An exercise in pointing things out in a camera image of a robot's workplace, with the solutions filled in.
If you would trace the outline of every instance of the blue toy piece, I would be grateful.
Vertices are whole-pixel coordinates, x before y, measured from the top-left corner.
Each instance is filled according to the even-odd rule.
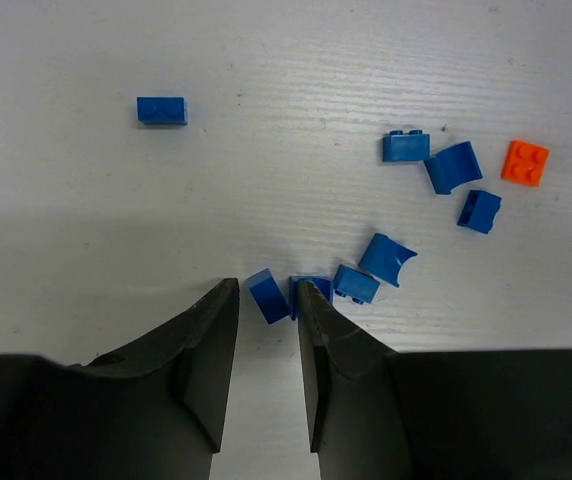
[[[144,125],[187,125],[182,97],[137,97],[137,120]]]
[[[317,277],[314,275],[296,275],[290,277],[289,281],[289,297],[290,297],[290,318],[295,320],[299,318],[299,305],[297,303],[298,299],[298,284],[300,280],[309,280],[315,284],[322,295],[326,297],[326,300],[333,303],[333,281],[329,277]]]
[[[416,252],[376,233],[359,261],[359,267],[399,288],[399,271],[406,260],[415,256]]]
[[[457,225],[488,234],[499,212],[502,199],[483,190],[471,190],[459,216]]]
[[[470,142],[458,143],[424,162],[437,195],[450,195],[462,183],[482,178],[482,171]]]
[[[357,270],[340,265],[333,280],[335,293],[340,297],[351,297],[353,302],[362,304],[370,303],[375,298],[379,282],[373,277],[358,272]]]
[[[430,135],[421,130],[393,130],[383,139],[385,163],[418,162],[430,158]]]
[[[269,269],[256,273],[246,283],[269,325],[290,313],[288,303]]]

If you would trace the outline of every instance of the orange lego stud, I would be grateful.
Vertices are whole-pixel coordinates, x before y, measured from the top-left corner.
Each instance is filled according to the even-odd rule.
[[[502,178],[529,187],[539,187],[550,150],[531,143],[510,142]]]

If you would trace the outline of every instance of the orange lego brick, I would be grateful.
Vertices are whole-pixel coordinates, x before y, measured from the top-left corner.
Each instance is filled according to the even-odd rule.
[[[502,178],[528,187],[539,187],[550,150],[531,143],[510,142]]]

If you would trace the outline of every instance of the small red object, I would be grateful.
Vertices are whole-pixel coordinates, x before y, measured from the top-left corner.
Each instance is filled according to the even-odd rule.
[[[531,143],[510,142],[502,178],[528,187],[539,187],[550,150]]]

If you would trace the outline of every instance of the toy brick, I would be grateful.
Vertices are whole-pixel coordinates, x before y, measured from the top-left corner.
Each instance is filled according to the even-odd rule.
[[[286,298],[268,268],[249,277],[246,284],[269,325],[290,314]]]
[[[326,297],[331,305],[333,303],[333,280],[329,277],[319,277],[315,275],[296,275],[289,280],[290,318],[299,318],[298,285],[301,280],[309,280],[315,284],[319,291]]]
[[[351,297],[353,302],[360,305],[362,303],[371,303],[379,288],[379,282],[373,277],[346,265],[339,266],[333,283],[337,295],[340,297]]]
[[[470,142],[448,147],[424,165],[437,195],[450,195],[453,188],[483,177]]]
[[[464,203],[457,225],[488,234],[493,228],[495,215],[499,212],[502,199],[483,190],[471,190]]]
[[[383,139],[383,161],[418,162],[430,158],[430,135],[421,130],[393,130]]]
[[[186,125],[182,97],[137,97],[137,120],[144,125]]]
[[[508,148],[502,178],[528,187],[539,187],[550,150],[513,140]]]
[[[415,256],[416,252],[382,233],[376,233],[359,261],[359,267],[399,288],[399,271],[406,260]]]

